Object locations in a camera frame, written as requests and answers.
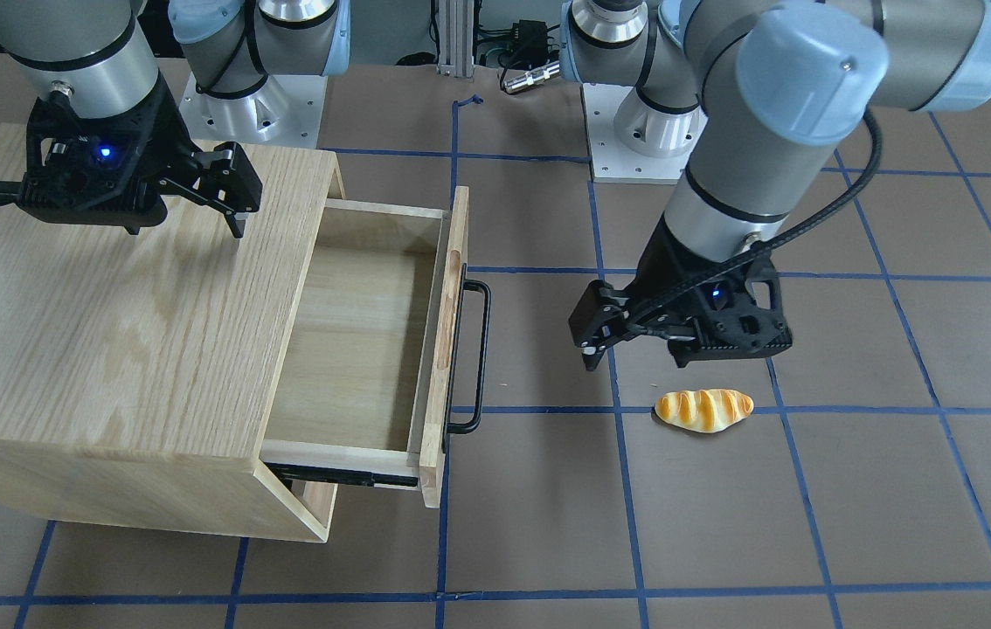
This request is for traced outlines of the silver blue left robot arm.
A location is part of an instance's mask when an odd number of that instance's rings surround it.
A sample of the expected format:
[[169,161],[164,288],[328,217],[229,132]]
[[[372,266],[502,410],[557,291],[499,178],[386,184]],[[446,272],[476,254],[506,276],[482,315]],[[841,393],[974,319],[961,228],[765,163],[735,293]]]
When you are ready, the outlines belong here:
[[772,253],[874,178],[871,108],[991,99],[991,1],[569,1],[563,13],[567,79],[704,115],[634,279],[592,281],[569,315],[587,370],[641,335],[666,340],[679,367],[790,348]]

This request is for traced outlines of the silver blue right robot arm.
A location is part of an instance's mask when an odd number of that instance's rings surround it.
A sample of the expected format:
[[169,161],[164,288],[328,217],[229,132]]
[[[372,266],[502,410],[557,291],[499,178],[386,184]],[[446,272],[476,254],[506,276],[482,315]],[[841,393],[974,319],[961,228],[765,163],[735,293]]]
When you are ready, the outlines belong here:
[[347,71],[350,3],[171,1],[168,18],[215,149],[191,139],[132,1],[0,1],[0,45],[37,93],[25,172],[0,182],[0,207],[136,235],[163,223],[164,197],[177,196],[243,238],[263,199],[245,143],[288,131],[276,76]]

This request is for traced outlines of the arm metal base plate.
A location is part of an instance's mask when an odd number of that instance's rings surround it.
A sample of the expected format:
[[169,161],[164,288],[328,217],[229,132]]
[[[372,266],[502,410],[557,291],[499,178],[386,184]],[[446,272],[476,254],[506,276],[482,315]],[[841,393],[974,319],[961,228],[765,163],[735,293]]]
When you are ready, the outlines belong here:
[[582,96],[596,183],[678,182],[706,127],[702,110],[663,113],[630,86],[584,84]]
[[179,111],[192,138],[315,149],[328,77],[269,76],[259,91],[238,100],[200,95],[188,80]]

